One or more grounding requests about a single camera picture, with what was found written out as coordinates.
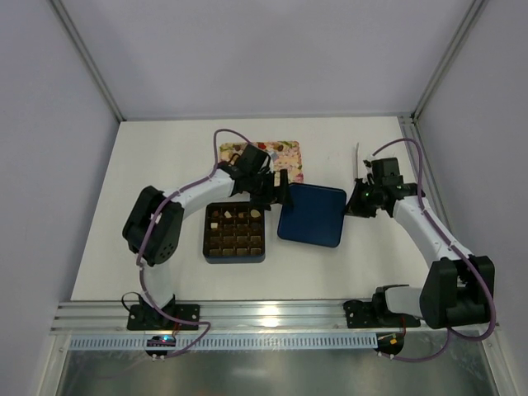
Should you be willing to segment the blue chocolate box with tray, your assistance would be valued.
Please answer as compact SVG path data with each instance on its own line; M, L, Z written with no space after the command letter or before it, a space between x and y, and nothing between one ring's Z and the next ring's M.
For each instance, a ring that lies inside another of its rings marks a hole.
M220 212L220 217L211 217L214 210ZM259 210L262 216L252 218L251 210ZM233 217L226 219L225 211L229 211ZM239 212L245 212L244 219L238 217ZM211 223L218 223L219 227L211 229ZM219 202L207 205L202 253L209 264L263 262L266 257L264 210L255 208L249 202Z

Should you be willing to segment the blue box lid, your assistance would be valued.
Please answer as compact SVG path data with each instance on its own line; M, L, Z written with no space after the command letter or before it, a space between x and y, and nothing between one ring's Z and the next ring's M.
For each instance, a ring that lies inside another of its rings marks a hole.
M347 194L344 190L305 183L290 184L293 205L283 205L277 236L326 248L341 242Z

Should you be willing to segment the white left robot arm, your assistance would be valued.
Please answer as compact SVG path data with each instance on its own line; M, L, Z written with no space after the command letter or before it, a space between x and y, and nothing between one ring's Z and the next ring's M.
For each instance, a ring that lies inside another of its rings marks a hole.
M122 230L129 250L136 256L141 288L139 302L129 310L129 330L168 329L170 322L186 329L199 327L186 316L176 316L167 261L177 250L187 217L217 200L242 193L248 193L250 203L264 210L274 204L293 204L288 171L274 171L271 155L252 144L240 155L217 162L207 176L170 195L153 186L140 192Z

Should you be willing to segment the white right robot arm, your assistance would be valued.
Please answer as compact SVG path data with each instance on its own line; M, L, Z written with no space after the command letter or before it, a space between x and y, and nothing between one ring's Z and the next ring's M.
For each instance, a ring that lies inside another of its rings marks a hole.
M421 182L406 183L396 158L367 162L365 180L356 179L351 199L341 213L327 199L300 193L288 182L288 172L278 177L264 175L269 194L253 196L253 203L264 206L281 204L279 235L292 231L292 240L315 244L319 236L340 233L342 221L350 215L374 218L385 211L400 224L416 244L429 266L422 288L409 285L386 285L376 289L370 302L374 320L392 326L398 319L420 318L430 328L447 328L487 323L493 327L496 309L493 303L495 267L486 256L477 257L459 245L440 220L428 209Z

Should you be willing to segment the floral serving tray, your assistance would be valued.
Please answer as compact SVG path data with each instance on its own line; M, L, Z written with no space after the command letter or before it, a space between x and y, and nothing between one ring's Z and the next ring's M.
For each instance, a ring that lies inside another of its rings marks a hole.
M275 186L279 185L279 171L282 169L288 172L289 183L304 182L304 169L298 141L265 141L255 142L254 145L270 154L273 169L276 172ZM246 142L221 144L219 160L229 161L233 155L241 155L246 146Z

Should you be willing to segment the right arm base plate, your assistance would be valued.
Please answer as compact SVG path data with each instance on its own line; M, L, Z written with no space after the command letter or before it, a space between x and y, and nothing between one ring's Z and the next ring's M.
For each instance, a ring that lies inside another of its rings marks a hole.
M419 328L421 326L418 318L376 308L371 301L351 299L346 301L342 308L348 328Z

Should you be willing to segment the aluminium frame rail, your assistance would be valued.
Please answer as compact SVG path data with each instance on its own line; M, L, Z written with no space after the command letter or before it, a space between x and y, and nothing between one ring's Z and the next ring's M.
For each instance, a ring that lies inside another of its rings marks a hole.
M197 305L199 319L212 332L289 330L365 331L344 299L182 301ZM126 331L128 311L119 301L72 301L59 304L51 324L53 334L120 333ZM355 324L350 328L348 323Z

